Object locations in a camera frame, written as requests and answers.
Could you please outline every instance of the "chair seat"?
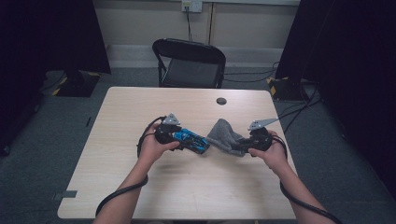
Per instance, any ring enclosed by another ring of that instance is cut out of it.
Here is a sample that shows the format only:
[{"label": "chair seat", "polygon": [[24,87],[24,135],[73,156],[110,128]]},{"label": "chair seat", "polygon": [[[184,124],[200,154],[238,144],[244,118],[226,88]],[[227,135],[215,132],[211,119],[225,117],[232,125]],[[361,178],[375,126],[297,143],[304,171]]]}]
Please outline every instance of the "chair seat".
[{"label": "chair seat", "polygon": [[218,64],[181,61],[173,59],[163,78],[169,87],[213,88],[218,80]]}]

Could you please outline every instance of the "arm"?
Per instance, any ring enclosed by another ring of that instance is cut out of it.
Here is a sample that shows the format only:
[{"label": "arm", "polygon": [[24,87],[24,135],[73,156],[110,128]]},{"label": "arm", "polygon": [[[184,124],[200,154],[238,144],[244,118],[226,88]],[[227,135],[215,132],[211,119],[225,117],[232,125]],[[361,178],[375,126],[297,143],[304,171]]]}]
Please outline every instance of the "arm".
[{"label": "arm", "polygon": [[[158,124],[151,126],[147,133],[154,133],[157,126]],[[121,183],[119,189],[142,182],[154,162],[158,160],[166,150],[175,148],[178,144],[179,142],[172,142],[161,145],[157,142],[153,134],[147,135],[143,142],[139,159],[134,165],[134,168]],[[134,189],[113,198],[105,204],[93,223],[131,223],[131,218],[134,214],[139,195],[140,189]]]},{"label": "arm", "polygon": [[[325,210],[297,174],[291,169],[282,145],[273,141],[272,146],[267,151],[259,151],[254,148],[250,148],[248,151],[251,155],[260,157],[264,160],[268,167],[279,177],[290,195],[300,201]],[[290,204],[299,223],[334,223],[330,219],[311,212],[293,202],[290,202]]]}]

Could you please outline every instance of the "wrist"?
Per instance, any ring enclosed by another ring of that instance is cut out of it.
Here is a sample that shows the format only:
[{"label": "wrist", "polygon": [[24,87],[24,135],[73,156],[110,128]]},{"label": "wrist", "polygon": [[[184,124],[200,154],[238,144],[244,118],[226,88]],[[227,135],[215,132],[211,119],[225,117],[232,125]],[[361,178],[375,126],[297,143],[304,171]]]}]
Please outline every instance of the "wrist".
[{"label": "wrist", "polygon": [[134,169],[147,173],[149,169],[151,168],[152,164],[154,164],[154,161],[147,161],[147,160],[137,160],[136,164],[134,165]]},{"label": "wrist", "polygon": [[289,175],[293,173],[290,165],[288,163],[278,165],[277,167],[273,168],[273,172],[281,179],[285,175]]}]

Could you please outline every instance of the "table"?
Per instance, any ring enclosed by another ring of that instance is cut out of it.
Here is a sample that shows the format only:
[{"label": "table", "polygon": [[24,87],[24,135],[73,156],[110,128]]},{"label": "table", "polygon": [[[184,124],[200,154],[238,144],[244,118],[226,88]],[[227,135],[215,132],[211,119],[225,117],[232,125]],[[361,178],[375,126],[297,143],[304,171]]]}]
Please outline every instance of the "table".
[{"label": "table", "polygon": [[[218,98],[225,105],[217,104]],[[136,144],[147,125],[173,112],[187,128],[207,136],[218,119],[248,137],[254,119],[273,119],[267,91],[113,87],[93,124],[63,198],[60,218],[94,218],[95,210],[127,176],[137,160]],[[279,121],[267,126],[285,139]],[[295,170],[291,156],[289,163]],[[260,158],[235,157],[215,147],[203,155],[167,151],[148,173],[134,218],[291,219],[279,180]]]}]

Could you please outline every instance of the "hand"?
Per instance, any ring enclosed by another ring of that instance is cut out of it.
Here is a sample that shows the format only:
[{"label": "hand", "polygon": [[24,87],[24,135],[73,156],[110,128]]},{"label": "hand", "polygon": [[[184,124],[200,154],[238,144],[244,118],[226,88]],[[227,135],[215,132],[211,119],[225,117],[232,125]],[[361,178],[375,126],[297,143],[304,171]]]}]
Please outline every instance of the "hand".
[{"label": "hand", "polygon": [[[271,135],[276,135],[276,132],[268,130],[268,133]],[[260,157],[264,160],[265,164],[277,173],[277,171],[284,167],[285,165],[288,166],[289,163],[286,159],[285,150],[280,143],[273,140],[272,145],[266,151],[260,151],[255,148],[250,148],[248,152],[252,156]]]},{"label": "hand", "polygon": [[151,166],[156,160],[158,160],[166,150],[173,149],[180,144],[178,141],[168,144],[159,143],[155,138],[155,135],[153,134],[155,132],[155,129],[159,125],[160,124],[158,123],[151,125],[151,127],[145,133],[148,135],[145,137],[145,140],[142,144],[142,150],[140,151],[138,161],[146,162],[149,166]]}]

